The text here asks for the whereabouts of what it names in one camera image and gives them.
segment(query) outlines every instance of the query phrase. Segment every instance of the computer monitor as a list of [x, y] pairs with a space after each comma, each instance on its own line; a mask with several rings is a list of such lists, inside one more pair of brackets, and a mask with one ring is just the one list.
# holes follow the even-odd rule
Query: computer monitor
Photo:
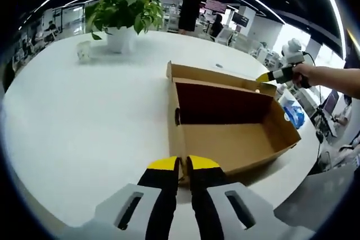
[[212, 10], [212, 11], [217, 11], [220, 13], [225, 13], [225, 10], [227, 8], [227, 5], [224, 3], [221, 3], [219, 1], [215, 1], [215, 0], [207, 0], [206, 4], [205, 4], [205, 8]]
[[234, 13], [231, 19], [235, 24], [241, 25], [243, 27], [247, 27], [249, 23], [249, 18], [246, 18], [243, 15], [238, 14], [237, 12]]
[[339, 94], [337, 91], [333, 90], [331, 91], [330, 95], [328, 95], [328, 98], [326, 99], [323, 109], [326, 111], [329, 115], [332, 114], [334, 111], [334, 108], [339, 100]]

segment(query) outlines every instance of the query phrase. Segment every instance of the white round table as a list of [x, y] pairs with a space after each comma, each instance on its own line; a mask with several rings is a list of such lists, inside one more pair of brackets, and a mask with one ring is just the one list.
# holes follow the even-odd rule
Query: white round table
[[[56, 218], [70, 226], [91, 219], [95, 206], [147, 165], [169, 156], [168, 61], [255, 79], [266, 68], [250, 55], [184, 35], [150, 31], [132, 55], [106, 55], [79, 64], [80, 35], [50, 45], [15, 78], [3, 100], [2, 129], [15, 173]], [[274, 208], [300, 185], [317, 158], [308, 118], [302, 140], [250, 188]], [[199, 239], [190, 195], [179, 191], [170, 239]]]

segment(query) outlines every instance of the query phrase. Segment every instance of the cable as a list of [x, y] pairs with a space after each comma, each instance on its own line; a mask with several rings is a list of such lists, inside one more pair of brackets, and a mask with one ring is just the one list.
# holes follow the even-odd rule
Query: cable
[[[314, 59], [313, 59], [313, 57], [309, 54], [309, 53], [306, 53], [306, 52], [303, 52], [303, 55], [307, 55], [307, 56], [309, 56], [310, 58], [311, 58], [311, 60], [313, 61], [313, 63], [314, 63], [314, 66], [316, 67], [316, 64], [315, 64], [315, 61], [314, 61]], [[322, 106], [322, 100], [321, 100], [321, 85], [319, 85], [319, 100], [320, 100], [320, 106]], [[323, 123], [322, 123], [322, 116], [320, 117], [320, 125], [322, 125]], [[317, 148], [317, 159], [319, 159], [319, 153], [320, 153], [320, 147], [321, 147], [321, 142], [319, 142], [319, 147]]]

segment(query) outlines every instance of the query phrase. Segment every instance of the blue plastic bag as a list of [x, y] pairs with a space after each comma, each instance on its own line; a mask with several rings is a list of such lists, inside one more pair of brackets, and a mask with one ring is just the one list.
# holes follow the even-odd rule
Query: blue plastic bag
[[289, 117], [289, 120], [294, 125], [296, 129], [300, 129], [301, 126], [305, 122], [305, 116], [303, 109], [300, 106], [293, 105], [294, 101], [288, 101], [283, 109], [287, 116]]

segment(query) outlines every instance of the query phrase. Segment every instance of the open cardboard box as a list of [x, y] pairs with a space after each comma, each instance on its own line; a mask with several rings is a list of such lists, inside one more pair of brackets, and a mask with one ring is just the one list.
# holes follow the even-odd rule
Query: open cardboard box
[[[170, 154], [207, 157], [227, 174], [265, 164], [293, 147], [299, 133], [274, 100], [276, 87], [168, 63]], [[183, 162], [186, 176], [186, 164]]]

